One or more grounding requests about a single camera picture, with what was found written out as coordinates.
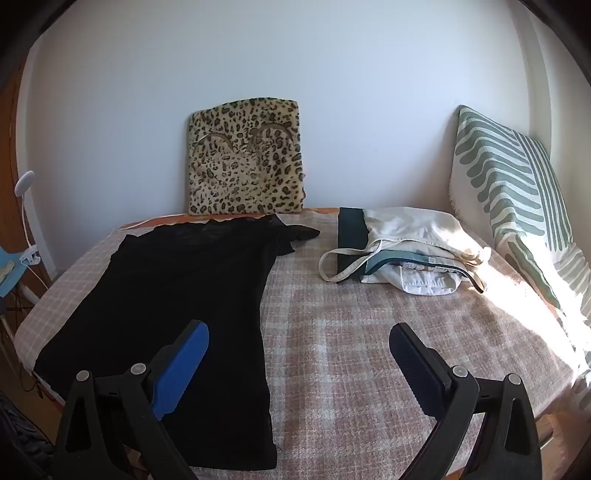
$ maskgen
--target black t-shirt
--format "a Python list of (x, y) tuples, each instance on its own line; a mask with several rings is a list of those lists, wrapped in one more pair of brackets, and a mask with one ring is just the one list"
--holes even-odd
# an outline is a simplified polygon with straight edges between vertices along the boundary
[(201, 320), (209, 347), (163, 424), (189, 465), (275, 468), (259, 307), (275, 258), (318, 234), (271, 215), (128, 235), (34, 370), (66, 398), (80, 370), (102, 377), (148, 364)]

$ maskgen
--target pink plaid fabric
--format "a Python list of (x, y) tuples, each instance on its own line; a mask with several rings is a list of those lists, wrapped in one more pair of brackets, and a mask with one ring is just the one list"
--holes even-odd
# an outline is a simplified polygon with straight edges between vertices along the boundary
[[(480, 273), (488, 284), (485, 294), (468, 284), (441, 297), (353, 280), (332, 284), (320, 278), (318, 260), (337, 245), (337, 215), (280, 218), (321, 234), (277, 258), (261, 303), (278, 465), (268, 472), (196, 469), (202, 478), (399, 477), (433, 420), (422, 414), (390, 354), (388, 336), (397, 322), (409, 323), (450, 365), (463, 365), (475, 376), (500, 380), (516, 372), (535, 414), (572, 382), (574, 356), (560, 325), (497, 253)], [(149, 230), (112, 232), (43, 296), (15, 340), (28, 369), (100, 279), (123, 237)], [(478, 427), (473, 421), (452, 470), (466, 463)]]

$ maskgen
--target blue gripper pad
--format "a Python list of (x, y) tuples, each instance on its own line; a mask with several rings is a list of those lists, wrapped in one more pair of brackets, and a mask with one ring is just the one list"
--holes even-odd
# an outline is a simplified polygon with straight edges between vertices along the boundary
[(154, 384), (152, 412), (160, 421), (177, 407), (209, 345), (207, 325), (199, 323)]
[(445, 414), (446, 394), (452, 380), (446, 369), (406, 323), (398, 323), (390, 331), (390, 352), (413, 391), (423, 413), (436, 420)]

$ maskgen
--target leopard print fabric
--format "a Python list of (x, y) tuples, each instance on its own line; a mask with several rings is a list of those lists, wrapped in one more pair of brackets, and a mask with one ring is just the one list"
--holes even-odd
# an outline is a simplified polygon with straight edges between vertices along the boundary
[(295, 101), (251, 98), (189, 118), (189, 214), (299, 212), (303, 180)]

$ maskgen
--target plaid blanket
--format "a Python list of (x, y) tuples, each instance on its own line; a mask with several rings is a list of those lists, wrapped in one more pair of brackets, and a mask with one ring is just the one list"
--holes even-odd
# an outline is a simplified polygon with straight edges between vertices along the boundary
[[(276, 260), (261, 302), (278, 465), (267, 472), (196, 469), (203, 478), (399, 477), (434, 421), (422, 414), (389, 352), (388, 335), (397, 322), (407, 322), (450, 365), (463, 365), (477, 377), (520, 375), (536, 415), (569, 388), (575, 360), (564, 332), (497, 253), (479, 272), (488, 285), (485, 294), (467, 284), (440, 297), (353, 280), (332, 284), (317, 267), (337, 245), (337, 215), (279, 217), (321, 234)], [(123, 237), (148, 230), (112, 232), (43, 296), (15, 338), (28, 369), (100, 279)], [(336, 271), (333, 261), (328, 271)], [(472, 422), (452, 470), (466, 463), (479, 422)]]

